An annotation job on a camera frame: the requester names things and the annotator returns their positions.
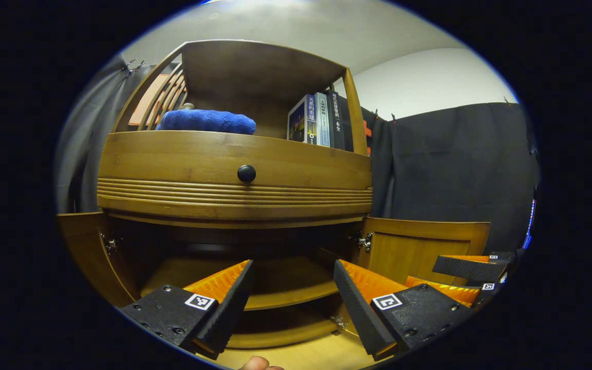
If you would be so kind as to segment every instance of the drawer knob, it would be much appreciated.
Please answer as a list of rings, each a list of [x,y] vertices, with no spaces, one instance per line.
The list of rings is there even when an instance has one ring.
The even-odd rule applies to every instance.
[[[237,177],[239,180],[246,183],[253,182],[256,175],[257,173],[253,166],[249,166],[248,164],[239,167],[239,171],[237,171]]]

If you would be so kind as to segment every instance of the open cabinet door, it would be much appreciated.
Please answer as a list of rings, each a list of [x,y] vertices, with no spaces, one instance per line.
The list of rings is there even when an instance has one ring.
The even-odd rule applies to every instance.
[[[482,255],[490,223],[445,223],[432,221],[364,219],[362,237],[371,235],[371,245],[360,246],[352,263],[404,284],[416,276],[442,284],[464,286],[467,279],[433,272],[439,255]],[[348,318],[341,307],[338,316]],[[346,330],[357,335],[348,319]]]
[[[110,229],[104,213],[66,213],[57,218],[72,258],[102,297],[116,307],[141,298],[120,247],[105,246],[102,234],[110,237]]]

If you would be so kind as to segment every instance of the ceiling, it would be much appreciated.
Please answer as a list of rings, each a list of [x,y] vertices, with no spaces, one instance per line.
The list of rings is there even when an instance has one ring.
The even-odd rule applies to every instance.
[[[446,32],[382,0],[214,0],[160,24],[123,50],[158,63],[179,44],[244,39],[285,45],[360,73],[413,52],[467,48]]]

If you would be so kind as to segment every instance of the metal hinge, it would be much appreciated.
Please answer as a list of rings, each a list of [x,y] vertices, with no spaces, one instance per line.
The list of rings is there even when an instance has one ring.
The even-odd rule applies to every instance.
[[[374,236],[373,232],[367,234],[366,237],[361,237],[362,234],[357,232],[353,236],[348,236],[348,239],[353,239],[354,241],[358,242],[358,248],[364,247],[364,251],[367,253],[371,252],[372,250],[372,237]]]
[[[99,236],[102,237],[102,241],[104,242],[104,248],[106,249],[106,254],[111,255],[111,253],[116,253],[118,248],[122,246],[122,237],[106,237],[103,232],[99,233]]]
[[[341,326],[342,329],[346,329],[348,323],[344,323],[344,318],[342,316],[331,316],[330,319],[334,321],[338,326]]]

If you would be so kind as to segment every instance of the black curtain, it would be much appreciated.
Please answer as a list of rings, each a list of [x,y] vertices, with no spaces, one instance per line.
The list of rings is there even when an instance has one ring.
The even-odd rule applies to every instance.
[[[522,245],[540,170],[531,122],[519,104],[376,117],[368,126],[373,216],[489,221],[486,251]]]
[[[173,63],[165,68],[170,73]],[[84,87],[64,124],[54,157],[58,213],[95,212],[97,172],[106,135],[129,97],[155,65],[127,67],[119,54]]]

